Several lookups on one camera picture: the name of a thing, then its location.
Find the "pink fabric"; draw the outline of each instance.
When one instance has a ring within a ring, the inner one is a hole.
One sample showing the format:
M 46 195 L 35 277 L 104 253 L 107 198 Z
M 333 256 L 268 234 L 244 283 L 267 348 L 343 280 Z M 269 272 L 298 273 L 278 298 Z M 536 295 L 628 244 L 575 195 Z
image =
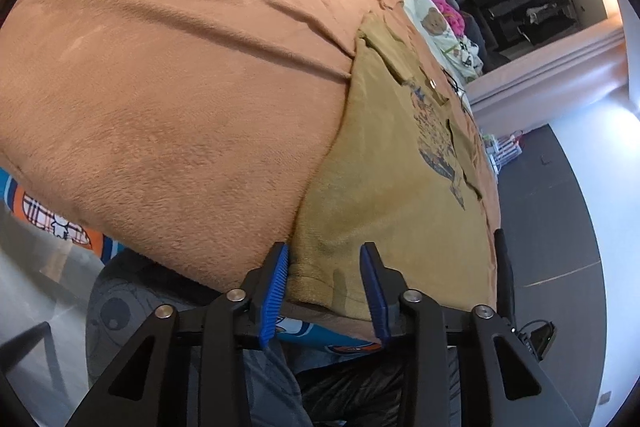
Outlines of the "pink fabric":
M 457 37 L 462 37 L 465 34 L 465 20 L 457 10 L 445 0 L 432 0 L 436 5 L 436 8 L 440 10 L 440 13 L 444 15 L 444 18 L 451 26 L 453 33 Z

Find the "person's leg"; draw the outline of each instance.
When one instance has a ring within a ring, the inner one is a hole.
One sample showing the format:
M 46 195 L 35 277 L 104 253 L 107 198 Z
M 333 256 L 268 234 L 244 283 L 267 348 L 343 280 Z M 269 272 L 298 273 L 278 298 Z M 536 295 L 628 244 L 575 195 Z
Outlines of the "person's leg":
M 178 311 L 205 306 L 220 295 L 130 250 L 100 272 L 89 299 L 86 358 L 94 383 L 149 314 L 161 304 Z M 191 357 L 189 403 L 195 405 L 199 349 Z M 245 351 L 247 396 L 254 427 L 311 427 L 300 388 L 278 341 L 264 351 Z M 196 415 L 188 415 L 196 425 Z

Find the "triangular cutout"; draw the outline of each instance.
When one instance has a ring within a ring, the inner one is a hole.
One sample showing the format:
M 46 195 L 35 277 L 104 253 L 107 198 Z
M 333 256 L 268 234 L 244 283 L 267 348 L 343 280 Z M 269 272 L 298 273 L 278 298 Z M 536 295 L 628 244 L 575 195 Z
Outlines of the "triangular cutout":
M 109 394 L 133 401 L 142 398 L 145 392 L 146 373 L 156 339 L 147 337 L 127 362 L 120 374 L 109 387 Z
M 540 394 L 542 391 L 540 384 L 533 378 L 504 337 L 495 337 L 494 345 L 507 399 L 513 401 Z

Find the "gray floor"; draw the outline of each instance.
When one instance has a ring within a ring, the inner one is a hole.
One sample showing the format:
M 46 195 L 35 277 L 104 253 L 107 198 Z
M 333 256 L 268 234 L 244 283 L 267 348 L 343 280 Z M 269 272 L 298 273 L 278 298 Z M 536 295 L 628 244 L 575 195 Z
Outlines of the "gray floor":
M 524 137 L 498 190 L 518 324 L 548 319 L 558 327 L 542 366 L 586 427 L 604 366 L 604 280 L 580 187 L 549 126 Z
M 62 427 L 88 390 L 84 320 L 101 267 L 93 253 L 16 221 L 0 203 L 0 343 L 51 325 L 51 338 L 8 375 L 42 426 Z

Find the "metal screw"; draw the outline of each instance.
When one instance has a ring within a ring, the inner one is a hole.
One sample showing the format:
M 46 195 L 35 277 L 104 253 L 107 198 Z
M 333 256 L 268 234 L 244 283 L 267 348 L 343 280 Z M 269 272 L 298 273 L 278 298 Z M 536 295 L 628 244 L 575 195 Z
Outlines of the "metal screw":
M 171 306 L 171 304 L 163 304 L 162 306 L 158 306 L 154 313 L 159 319 L 168 319 L 174 314 L 174 307 Z
M 402 294 L 402 298 L 407 302 L 420 302 L 422 300 L 422 293 L 418 290 L 407 290 Z
M 474 311 L 476 312 L 476 315 L 481 319 L 490 319 L 494 316 L 494 311 L 491 309 L 491 307 L 485 306 L 484 304 L 476 306 Z
M 236 288 L 235 290 L 229 290 L 226 293 L 226 298 L 231 302 L 240 302 L 243 301 L 246 297 L 246 292 L 240 288 Z

